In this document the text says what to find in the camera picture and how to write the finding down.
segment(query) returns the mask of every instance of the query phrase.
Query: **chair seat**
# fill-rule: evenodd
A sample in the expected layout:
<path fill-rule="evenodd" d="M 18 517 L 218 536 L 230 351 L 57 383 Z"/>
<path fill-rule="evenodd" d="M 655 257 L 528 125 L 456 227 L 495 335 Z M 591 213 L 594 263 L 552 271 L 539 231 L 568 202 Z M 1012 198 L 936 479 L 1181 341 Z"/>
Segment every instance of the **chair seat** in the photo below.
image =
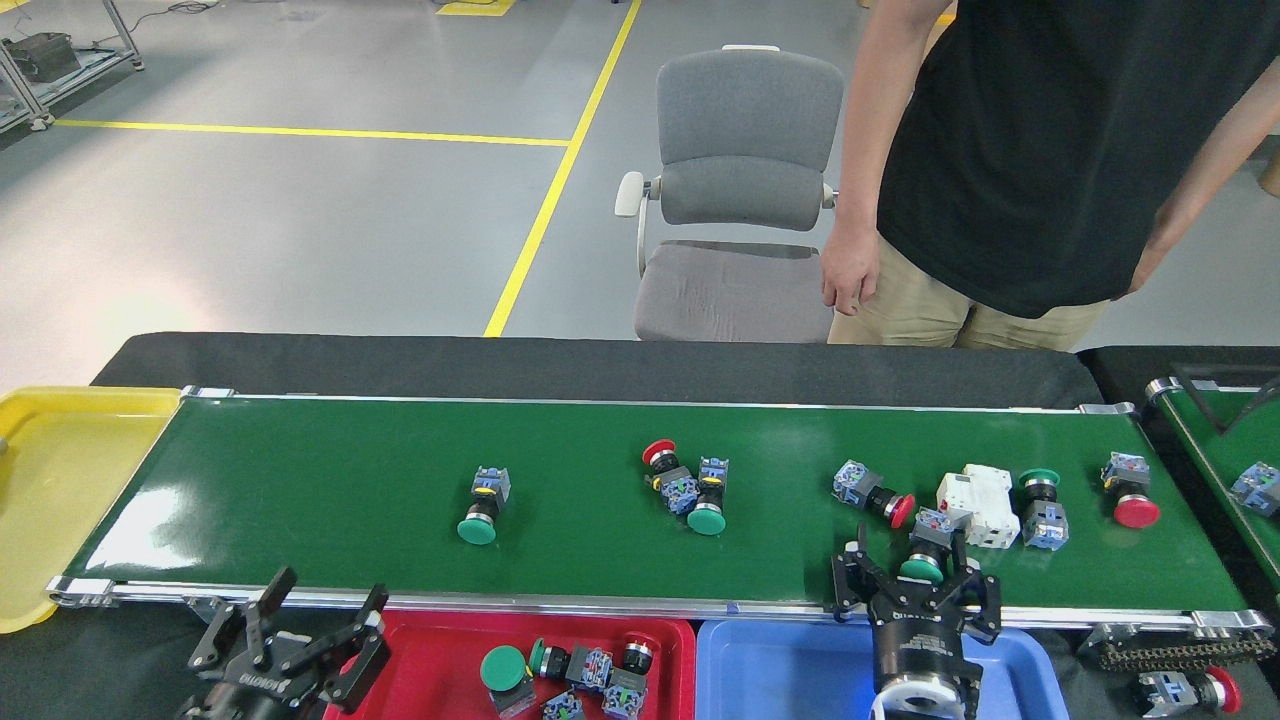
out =
<path fill-rule="evenodd" d="M 818 251 L 677 240 L 649 259 L 636 299 L 640 340 L 826 342 Z"/>

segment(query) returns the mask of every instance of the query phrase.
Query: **khaki pants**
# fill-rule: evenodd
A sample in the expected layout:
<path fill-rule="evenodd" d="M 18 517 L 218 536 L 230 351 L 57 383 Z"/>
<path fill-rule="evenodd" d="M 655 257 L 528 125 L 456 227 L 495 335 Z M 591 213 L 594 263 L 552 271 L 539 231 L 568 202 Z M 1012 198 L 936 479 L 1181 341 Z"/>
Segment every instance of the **khaki pants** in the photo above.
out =
<path fill-rule="evenodd" d="M 1055 307 L 1034 320 L 1006 315 L 931 278 L 882 240 L 876 296 L 852 318 L 836 313 L 827 342 L 1066 351 L 1106 306 Z"/>

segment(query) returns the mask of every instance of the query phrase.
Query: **black box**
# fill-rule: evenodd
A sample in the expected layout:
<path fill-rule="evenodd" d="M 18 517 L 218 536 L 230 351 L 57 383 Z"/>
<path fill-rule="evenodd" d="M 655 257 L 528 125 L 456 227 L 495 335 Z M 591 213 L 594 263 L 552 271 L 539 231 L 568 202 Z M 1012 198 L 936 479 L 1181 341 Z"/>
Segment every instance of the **black box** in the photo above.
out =
<path fill-rule="evenodd" d="M 37 32 L 18 42 L 5 38 L 4 49 L 29 82 L 54 82 L 79 69 L 72 36 L 65 32 Z"/>

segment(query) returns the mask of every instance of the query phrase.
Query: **white circuit breaker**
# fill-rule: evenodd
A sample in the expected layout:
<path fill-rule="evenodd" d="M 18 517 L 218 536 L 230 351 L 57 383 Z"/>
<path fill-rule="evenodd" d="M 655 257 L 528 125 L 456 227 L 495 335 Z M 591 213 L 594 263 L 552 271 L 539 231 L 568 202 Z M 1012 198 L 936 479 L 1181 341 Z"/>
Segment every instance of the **white circuit breaker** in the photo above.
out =
<path fill-rule="evenodd" d="M 1014 479 L 1009 470 L 987 465 L 965 465 L 964 473 L 947 473 L 938 486 L 938 510 L 957 528 L 964 539 L 978 547 L 1005 550 L 1018 538 L 1018 515 L 1009 502 Z"/>

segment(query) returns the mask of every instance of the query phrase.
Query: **chair backrest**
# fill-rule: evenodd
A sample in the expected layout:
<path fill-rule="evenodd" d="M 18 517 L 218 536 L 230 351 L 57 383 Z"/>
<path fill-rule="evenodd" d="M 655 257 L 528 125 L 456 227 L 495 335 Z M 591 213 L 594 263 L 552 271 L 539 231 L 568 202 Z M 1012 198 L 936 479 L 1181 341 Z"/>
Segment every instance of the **chair backrest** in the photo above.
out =
<path fill-rule="evenodd" d="M 663 218 L 814 227 L 845 81 L 776 50 L 712 50 L 658 70 Z"/>

